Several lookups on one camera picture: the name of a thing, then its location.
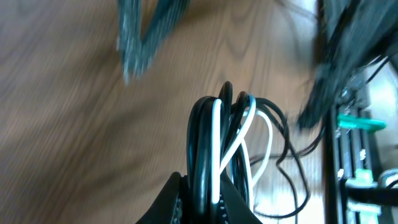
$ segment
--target green object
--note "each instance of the green object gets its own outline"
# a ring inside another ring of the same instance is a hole
[[[339,114],[337,117],[338,126],[347,129],[364,129],[370,133],[382,130],[387,127],[383,121],[369,118],[357,118],[353,115]]]
[[[371,170],[368,169],[356,169],[355,171],[355,179],[364,183],[373,182],[373,174]],[[377,215],[371,212],[360,212],[359,218],[361,223],[366,224],[378,224],[379,220],[377,219]]]

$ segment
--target wood grain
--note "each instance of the wood grain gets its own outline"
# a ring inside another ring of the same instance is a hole
[[[143,4],[144,22],[154,2]],[[310,89],[316,24],[274,1],[193,1],[153,66],[128,85],[116,51],[116,1],[5,0],[0,7],[7,9],[0,15],[0,223],[134,223],[173,171],[186,173],[197,99],[229,80],[234,97],[244,90],[268,98],[294,125]],[[316,134],[291,129],[297,149]],[[250,155],[263,150],[266,134],[262,124],[249,130]],[[282,149],[280,136],[273,146]],[[302,160],[313,193],[300,223],[323,222],[321,158],[317,150]],[[273,163],[256,189],[257,209],[288,213],[292,196]],[[302,193],[295,164],[283,166]]]

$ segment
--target wooden surface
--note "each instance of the wooden surface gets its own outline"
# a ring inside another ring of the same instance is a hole
[[[136,222],[173,171],[186,174],[189,112],[226,80],[234,97],[268,98],[294,125],[311,85],[313,19],[271,0],[193,1],[151,69],[126,86],[116,2],[0,2],[0,223]],[[316,134],[291,129],[297,149]],[[266,127],[246,139],[250,155],[261,152]],[[302,159],[312,197],[300,223],[323,223],[321,157]],[[283,167],[302,193],[294,162]],[[262,212],[293,210],[274,161],[255,193]]]

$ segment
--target green plastic piece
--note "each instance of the green plastic piece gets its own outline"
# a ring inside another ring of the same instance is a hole
[[[370,133],[382,130],[387,127],[387,123],[369,118],[357,118],[352,115],[339,114],[337,117],[338,126],[346,129],[363,129]]]
[[[356,169],[355,171],[355,179],[364,183],[373,182],[373,174],[371,170],[368,169]],[[361,223],[367,224],[378,224],[379,220],[377,215],[371,212],[360,212],[359,218]]]

